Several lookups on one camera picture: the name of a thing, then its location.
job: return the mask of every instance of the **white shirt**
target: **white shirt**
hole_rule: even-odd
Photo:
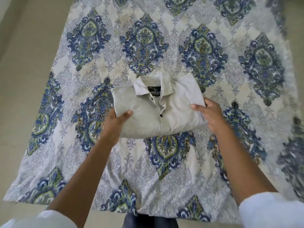
[[[241,203],[239,211],[244,228],[304,227],[304,204],[299,201],[287,201],[280,193],[265,192],[253,195]],[[77,228],[72,220],[53,210],[43,211],[30,219],[12,219],[0,228],[19,227]]]
[[[122,128],[121,137],[147,138],[195,130],[207,125],[203,115],[190,104],[205,105],[191,73],[180,79],[158,72],[139,76],[133,87],[112,88],[117,116],[128,110],[133,115]]]

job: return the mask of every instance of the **size tag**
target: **size tag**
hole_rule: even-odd
[[[161,95],[161,86],[148,86],[148,90],[152,96],[159,97]]]

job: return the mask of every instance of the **dark pants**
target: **dark pants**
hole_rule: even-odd
[[[127,214],[122,228],[178,228],[175,218]]]

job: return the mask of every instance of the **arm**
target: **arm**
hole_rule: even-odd
[[[236,203],[239,205],[258,193],[277,192],[226,123],[219,104],[207,98],[204,100],[206,107],[196,104],[191,107],[204,114],[217,138]]]
[[[118,142],[121,128],[131,115],[132,111],[128,111],[116,117],[115,110],[111,109],[99,141],[48,210],[67,216],[78,228],[84,227],[111,149]]]

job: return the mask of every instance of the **person's left arm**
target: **person's left arm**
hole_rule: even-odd
[[[111,109],[100,139],[47,210],[58,211],[78,228],[84,227],[111,149],[118,142],[121,128],[131,115],[132,111],[128,111],[116,117],[115,110]]]

